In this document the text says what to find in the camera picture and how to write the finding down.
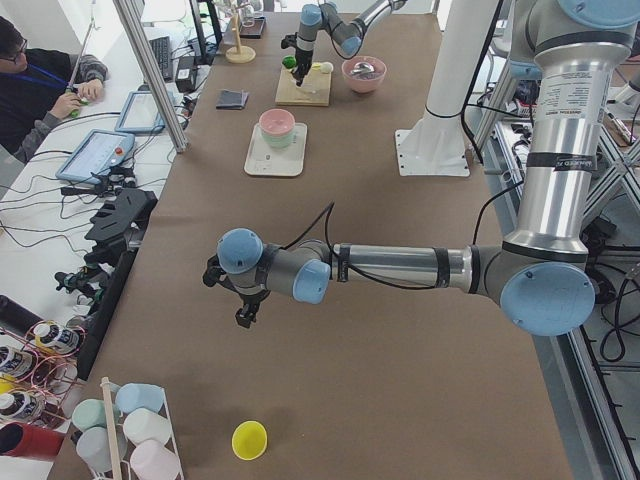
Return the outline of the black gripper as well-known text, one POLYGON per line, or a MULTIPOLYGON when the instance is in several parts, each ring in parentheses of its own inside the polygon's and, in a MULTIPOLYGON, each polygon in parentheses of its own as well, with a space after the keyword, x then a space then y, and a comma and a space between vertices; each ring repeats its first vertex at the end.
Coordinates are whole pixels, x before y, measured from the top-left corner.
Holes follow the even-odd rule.
POLYGON ((314 41, 305 40, 297 33, 288 34, 281 40, 281 48, 286 49, 289 47, 295 49, 293 56, 296 59, 297 66, 288 70, 295 79, 296 86, 301 87, 312 67, 314 41))
POLYGON ((236 311, 235 319, 245 329, 249 329, 255 322, 261 303, 270 295, 270 291, 259 286, 244 287, 234 284, 231 276, 222 268, 217 255, 207 260, 202 279, 207 287, 220 285, 239 295, 243 305, 236 311))

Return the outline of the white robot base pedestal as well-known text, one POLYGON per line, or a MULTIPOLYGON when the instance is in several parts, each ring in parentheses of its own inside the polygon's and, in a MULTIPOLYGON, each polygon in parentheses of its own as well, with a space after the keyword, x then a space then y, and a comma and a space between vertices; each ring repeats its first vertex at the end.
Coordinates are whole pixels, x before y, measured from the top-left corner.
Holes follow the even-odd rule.
POLYGON ((469 175, 460 115, 473 73, 475 34, 466 26, 471 6, 470 1, 452 3, 423 117, 412 129, 396 132, 402 176, 469 175))

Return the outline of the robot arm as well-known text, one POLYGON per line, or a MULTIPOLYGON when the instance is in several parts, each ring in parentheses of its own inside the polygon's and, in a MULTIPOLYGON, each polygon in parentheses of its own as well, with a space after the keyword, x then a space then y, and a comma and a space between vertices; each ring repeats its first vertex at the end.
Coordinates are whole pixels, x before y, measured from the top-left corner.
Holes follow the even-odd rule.
POLYGON ((203 275, 242 299, 250 326, 272 292, 317 304, 330 281, 364 277, 407 290, 453 287, 493 300, 517 327, 557 336, 581 326, 595 303, 580 233, 611 73, 630 54, 635 1, 519 1, 511 55, 541 72, 515 229, 498 246, 461 249, 266 244, 245 228, 219 240, 203 275))
POLYGON ((325 31, 333 46, 344 59, 358 54, 368 30, 392 12, 402 9, 406 1, 376 1, 355 19, 343 20, 336 5, 331 2, 306 4, 300 13, 298 29, 281 40, 281 48, 295 50, 295 65, 291 74, 297 87, 301 87, 311 71, 315 42, 320 31, 325 31))

